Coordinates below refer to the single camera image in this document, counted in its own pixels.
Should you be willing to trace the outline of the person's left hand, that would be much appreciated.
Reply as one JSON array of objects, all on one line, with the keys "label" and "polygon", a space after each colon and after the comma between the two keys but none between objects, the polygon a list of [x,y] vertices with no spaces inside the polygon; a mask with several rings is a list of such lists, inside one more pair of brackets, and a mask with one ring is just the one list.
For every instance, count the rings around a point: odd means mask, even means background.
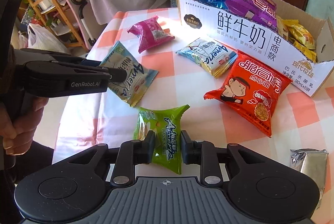
[{"label": "person's left hand", "polygon": [[32,107],[13,123],[1,103],[1,136],[7,155],[22,155],[29,150],[48,101],[48,98],[34,97]]}]

